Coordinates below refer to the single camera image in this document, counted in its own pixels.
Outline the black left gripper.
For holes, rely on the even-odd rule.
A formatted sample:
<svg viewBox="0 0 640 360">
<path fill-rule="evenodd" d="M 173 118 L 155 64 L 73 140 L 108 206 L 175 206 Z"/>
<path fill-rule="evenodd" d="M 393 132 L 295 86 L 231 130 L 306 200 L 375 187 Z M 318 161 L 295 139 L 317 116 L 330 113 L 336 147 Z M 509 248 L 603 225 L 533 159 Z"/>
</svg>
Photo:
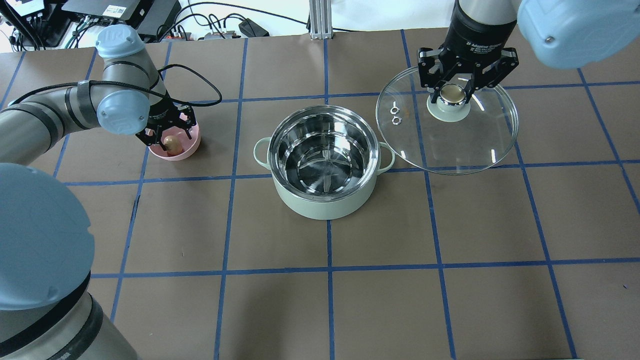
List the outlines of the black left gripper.
<svg viewBox="0 0 640 360">
<path fill-rule="evenodd" d="M 175 105 L 171 100 L 161 100 L 151 105 L 147 125 L 135 136 L 146 146 L 160 146 L 167 150 L 163 143 L 163 132 L 174 127 L 174 135 L 181 142 L 197 140 L 197 119 L 190 105 Z"/>
</svg>

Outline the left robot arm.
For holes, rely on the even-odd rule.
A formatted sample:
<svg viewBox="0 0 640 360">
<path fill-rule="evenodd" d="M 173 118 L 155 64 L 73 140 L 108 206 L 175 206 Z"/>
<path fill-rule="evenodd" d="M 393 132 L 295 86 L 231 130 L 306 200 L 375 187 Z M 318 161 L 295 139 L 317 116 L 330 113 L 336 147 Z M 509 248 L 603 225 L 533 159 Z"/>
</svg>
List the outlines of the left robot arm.
<svg viewBox="0 0 640 360">
<path fill-rule="evenodd" d="M 67 137 L 20 178 L 1 173 L 1 269 L 28 271 L 94 245 L 90 294 L 144 360 L 452 360 L 429 177 L 378 177 L 365 205 L 317 220 L 290 210 L 253 160 L 283 117 L 332 82 L 406 63 L 409 33 L 343 32 L 148 44 L 170 94 L 231 100 L 195 113 L 199 149 L 162 160 L 135 139 Z"/>
</svg>

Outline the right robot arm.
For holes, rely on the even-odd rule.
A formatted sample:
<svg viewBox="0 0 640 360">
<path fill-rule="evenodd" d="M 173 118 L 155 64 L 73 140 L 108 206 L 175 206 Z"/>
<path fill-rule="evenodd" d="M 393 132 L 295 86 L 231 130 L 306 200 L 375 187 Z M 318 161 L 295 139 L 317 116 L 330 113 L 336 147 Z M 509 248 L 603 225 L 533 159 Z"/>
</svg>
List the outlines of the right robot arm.
<svg viewBox="0 0 640 360">
<path fill-rule="evenodd" d="M 637 0 L 457 0 L 444 42 L 418 50 L 420 86 L 429 104 L 466 105 L 519 66 L 506 47 L 515 28 L 549 68 L 608 59 L 639 36 Z"/>
</svg>

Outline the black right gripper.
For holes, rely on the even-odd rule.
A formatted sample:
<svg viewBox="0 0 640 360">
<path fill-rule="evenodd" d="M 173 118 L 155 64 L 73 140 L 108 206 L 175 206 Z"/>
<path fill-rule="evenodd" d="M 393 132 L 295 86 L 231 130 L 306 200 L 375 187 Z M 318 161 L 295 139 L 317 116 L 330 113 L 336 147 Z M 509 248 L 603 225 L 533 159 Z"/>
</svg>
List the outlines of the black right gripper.
<svg viewBox="0 0 640 360">
<path fill-rule="evenodd" d="M 454 14 L 442 45 L 418 50 L 419 84 L 433 90 L 430 104 L 458 75 L 468 75 L 465 105 L 476 91 L 497 87 L 510 75 L 520 64 L 516 48 L 505 46 L 516 24 L 515 19 L 489 24 L 468 14 Z"/>
</svg>

